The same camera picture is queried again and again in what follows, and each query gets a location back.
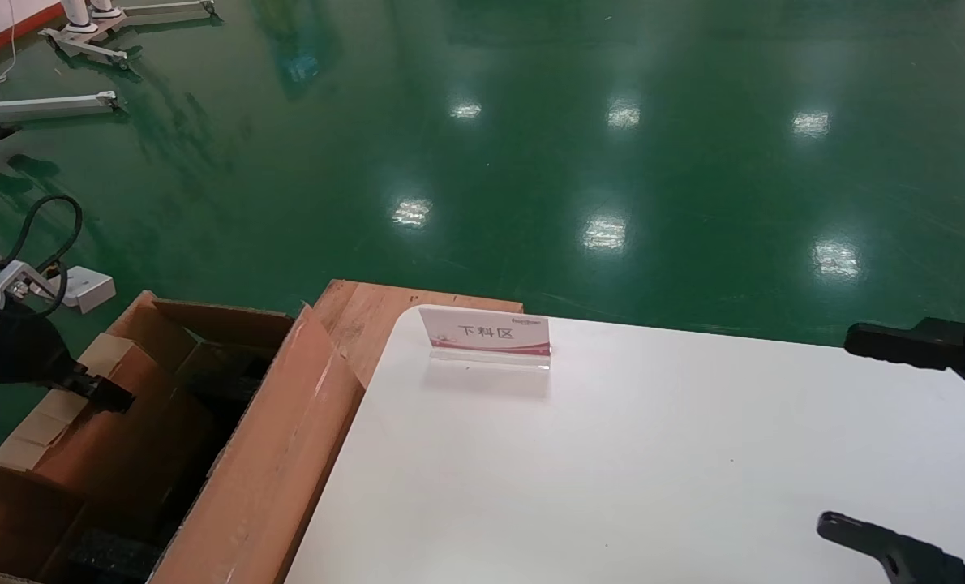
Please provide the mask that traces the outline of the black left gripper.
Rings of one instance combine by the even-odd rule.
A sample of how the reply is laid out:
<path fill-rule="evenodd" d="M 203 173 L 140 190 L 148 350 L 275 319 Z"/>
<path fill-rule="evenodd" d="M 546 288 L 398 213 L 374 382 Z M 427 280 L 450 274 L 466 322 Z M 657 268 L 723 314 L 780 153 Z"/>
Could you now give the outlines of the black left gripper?
<path fill-rule="evenodd" d="M 135 396 L 101 375 L 74 370 L 74 359 L 48 317 L 31 309 L 0 316 L 0 382 L 64 382 L 99 411 L 125 414 Z"/>

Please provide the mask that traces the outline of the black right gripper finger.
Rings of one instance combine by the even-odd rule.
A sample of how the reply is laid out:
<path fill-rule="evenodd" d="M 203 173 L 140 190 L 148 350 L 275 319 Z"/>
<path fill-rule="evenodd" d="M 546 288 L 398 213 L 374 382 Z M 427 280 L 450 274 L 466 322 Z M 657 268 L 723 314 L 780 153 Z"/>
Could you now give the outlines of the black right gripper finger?
<path fill-rule="evenodd" d="M 845 351 L 914 368 L 950 369 L 965 380 L 963 322 L 928 317 L 910 329 L 856 323 L 846 333 Z"/>
<path fill-rule="evenodd" d="M 872 522 L 826 511 L 817 519 L 817 534 L 875 559 L 890 583 L 965 583 L 963 559 Z"/>

